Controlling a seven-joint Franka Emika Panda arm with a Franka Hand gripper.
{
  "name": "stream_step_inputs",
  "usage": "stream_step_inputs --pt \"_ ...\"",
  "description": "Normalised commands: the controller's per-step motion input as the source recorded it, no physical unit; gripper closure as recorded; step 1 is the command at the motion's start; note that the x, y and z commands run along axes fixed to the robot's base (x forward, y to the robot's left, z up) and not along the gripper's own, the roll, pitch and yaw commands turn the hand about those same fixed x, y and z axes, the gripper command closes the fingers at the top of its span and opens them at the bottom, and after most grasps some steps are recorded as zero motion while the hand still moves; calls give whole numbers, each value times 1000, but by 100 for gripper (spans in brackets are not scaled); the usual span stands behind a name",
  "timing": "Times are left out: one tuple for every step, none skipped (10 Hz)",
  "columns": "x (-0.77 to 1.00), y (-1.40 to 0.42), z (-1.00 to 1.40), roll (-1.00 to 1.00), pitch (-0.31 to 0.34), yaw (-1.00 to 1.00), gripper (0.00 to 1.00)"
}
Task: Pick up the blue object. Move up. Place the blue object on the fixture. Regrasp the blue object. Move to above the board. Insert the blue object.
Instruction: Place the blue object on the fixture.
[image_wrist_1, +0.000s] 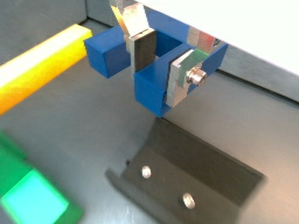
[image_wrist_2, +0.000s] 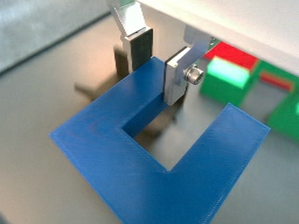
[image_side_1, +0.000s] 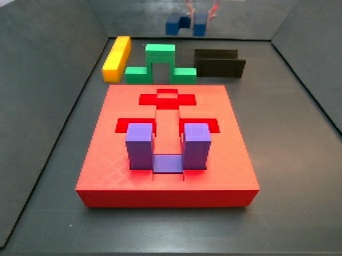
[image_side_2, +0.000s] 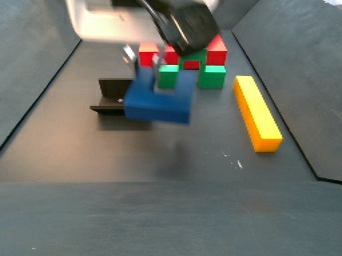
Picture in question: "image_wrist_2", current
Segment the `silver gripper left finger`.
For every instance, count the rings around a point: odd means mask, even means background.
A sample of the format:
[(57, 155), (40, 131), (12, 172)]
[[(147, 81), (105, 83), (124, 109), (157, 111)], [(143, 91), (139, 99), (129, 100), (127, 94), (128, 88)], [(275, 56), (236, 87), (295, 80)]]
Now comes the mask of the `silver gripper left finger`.
[(152, 58), (153, 29), (145, 24), (136, 0), (106, 0), (106, 6), (121, 33), (128, 70), (135, 71)]

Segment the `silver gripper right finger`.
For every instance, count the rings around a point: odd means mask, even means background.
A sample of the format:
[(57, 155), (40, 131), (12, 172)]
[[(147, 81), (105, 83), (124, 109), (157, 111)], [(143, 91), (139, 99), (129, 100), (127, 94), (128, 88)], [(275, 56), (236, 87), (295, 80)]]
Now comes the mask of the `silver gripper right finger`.
[(193, 63), (208, 51), (211, 36), (187, 25), (183, 40), (188, 46), (164, 62), (163, 100), (168, 105), (183, 97), (188, 84), (200, 82), (203, 71)]

